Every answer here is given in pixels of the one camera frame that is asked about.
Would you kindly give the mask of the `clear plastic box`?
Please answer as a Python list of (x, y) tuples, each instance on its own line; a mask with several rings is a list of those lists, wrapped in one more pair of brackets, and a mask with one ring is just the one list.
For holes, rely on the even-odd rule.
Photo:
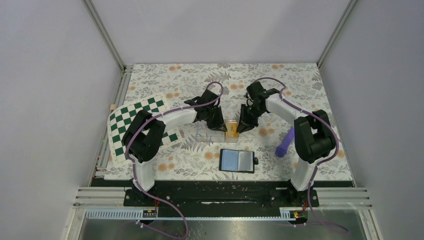
[(207, 124), (205, 122), (197, 122), (195, 124), (196, 132), (194, 138), (196, 141), (201, 143), (237, 143), (239, 138), (229, 138), (226, 137), (226, 132), (214, 131), (207, 128)]

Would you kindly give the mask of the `black leather card holder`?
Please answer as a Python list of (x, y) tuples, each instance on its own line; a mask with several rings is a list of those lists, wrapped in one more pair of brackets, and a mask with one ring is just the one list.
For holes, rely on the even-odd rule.
[(255, 172), (259, 159), (250, 150), (221, 149), (218, 169), (222, 172), (249, 173)]

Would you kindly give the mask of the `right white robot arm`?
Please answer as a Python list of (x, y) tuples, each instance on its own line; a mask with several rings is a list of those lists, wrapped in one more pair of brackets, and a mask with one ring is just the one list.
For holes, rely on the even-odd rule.
[(306, 199), (305, 190), (312, 186), (317, 166), (330, 160), (330, 153), (339, 149), (337, 135), (330, 125), (324, 110), (307, 111), (284, 98), (281, 90), (266, 90), (260, 80), (246, 88), (250, 105), (242, 104), (237, 132), (239, 134), (256, 128), (259, 117), (272, 113), (291, 124), (294, 129), (294, 146), (299, 157), (297, 168), (290, 178), (293, 187), (287, 191), (287, 201), (293, 206), (301, 205)]

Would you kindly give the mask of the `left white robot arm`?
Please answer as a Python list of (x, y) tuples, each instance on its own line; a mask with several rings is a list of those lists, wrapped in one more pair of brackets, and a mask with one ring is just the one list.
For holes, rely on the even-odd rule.
[(132, 162), (133, 184), (138, 189), (136, 199), (144, 206), (152, 204), (155, 184), (152, 159), (158, 153), (163, 135), (179, 126), (206, 122), (209, 130), (226, 132), (227, 127), (219, 106), (221, 94), (206, 89), (201, 96), (186, 100), (173, 109), (150, 113), (140, 110), (125, 132), (122, 144), (125, 158)]

